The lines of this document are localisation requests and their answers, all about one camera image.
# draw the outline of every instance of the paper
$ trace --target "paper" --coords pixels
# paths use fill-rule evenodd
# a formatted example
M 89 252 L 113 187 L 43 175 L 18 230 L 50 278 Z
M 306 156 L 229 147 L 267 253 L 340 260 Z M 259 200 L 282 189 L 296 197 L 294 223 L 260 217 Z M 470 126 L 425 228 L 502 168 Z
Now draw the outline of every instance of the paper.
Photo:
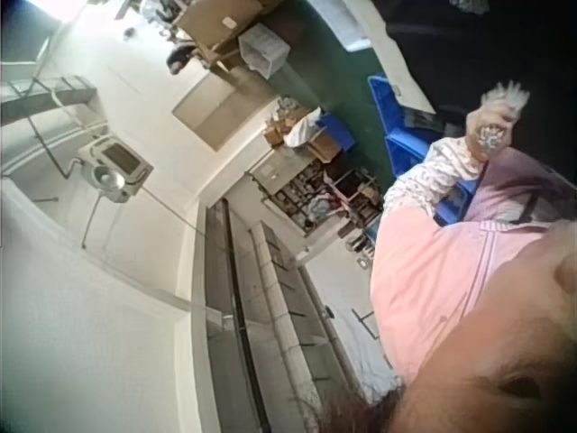
M 234 30 L 234 28 L 236 27 L 236 21 L 232 19 L 230 16 L 226 16 L 223 19 L 223 24 L 231 30 Z

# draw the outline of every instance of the metal pipe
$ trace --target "metal pipe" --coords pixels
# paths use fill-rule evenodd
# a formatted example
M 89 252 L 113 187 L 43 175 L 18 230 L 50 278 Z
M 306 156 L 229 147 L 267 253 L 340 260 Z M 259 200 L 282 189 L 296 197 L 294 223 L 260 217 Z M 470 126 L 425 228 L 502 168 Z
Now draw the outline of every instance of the metal pipe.
M 103 193 L 102 192 L 98 192 L 98 197 L 96 198 L 96 202 L 94 203 L 94 206 L 92 207 L 92 212 L 90 213 L 90 218 L 88 219 L 87 222 L 87 228 L 84 230 L 84 235 L 82 236 L 82 244 L 80 244 L 82 246 L 83 250 L 87 249 L 87 237 L 88 237 L 88 230 L 90 230 L 90 226 L 92 225 L 92 219 L 94 218 L 94 214 L 96 213 L 96 208 L 98 207 L 98 203 L 100 203 L 100 198 L 102 198 Z

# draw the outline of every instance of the hair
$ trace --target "hair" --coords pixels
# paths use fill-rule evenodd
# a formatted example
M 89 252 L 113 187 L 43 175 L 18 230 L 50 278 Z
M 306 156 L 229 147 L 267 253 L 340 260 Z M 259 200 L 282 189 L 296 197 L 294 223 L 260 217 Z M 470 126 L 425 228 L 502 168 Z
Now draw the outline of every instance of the hair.
M 404 391 L 392 389 L 373 403 L 361 392 L 341 392 L 316 414 L 318 433 L 385 433 Z

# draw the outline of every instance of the tiled floor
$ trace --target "tiled floor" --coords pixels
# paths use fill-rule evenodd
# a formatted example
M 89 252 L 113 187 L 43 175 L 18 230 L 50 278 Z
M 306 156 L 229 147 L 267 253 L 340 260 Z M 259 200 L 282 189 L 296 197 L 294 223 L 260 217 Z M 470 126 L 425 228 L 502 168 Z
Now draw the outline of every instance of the tiled floor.
M 369 271 L 363 270 L 353 253 L 338 240 L 311 260 L 307 266 L 321 300 L 334 313 L 333 325 L 367 395 L 384 392 L 394 373 L 383 359 L 382 348 L 354 316 L 372 311 L 369 299 Z

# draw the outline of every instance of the white plastic basket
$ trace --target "white plastic basket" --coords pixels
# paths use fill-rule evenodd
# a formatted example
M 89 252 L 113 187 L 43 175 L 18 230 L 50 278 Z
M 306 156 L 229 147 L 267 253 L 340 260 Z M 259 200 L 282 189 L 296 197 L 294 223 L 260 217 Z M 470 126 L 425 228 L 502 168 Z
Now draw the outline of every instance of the white plastic basket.
M 285 63 L 290 46 L 275 32 L 258 23 L 238 37 L 241 57 L 249 68 L 270 78 Z

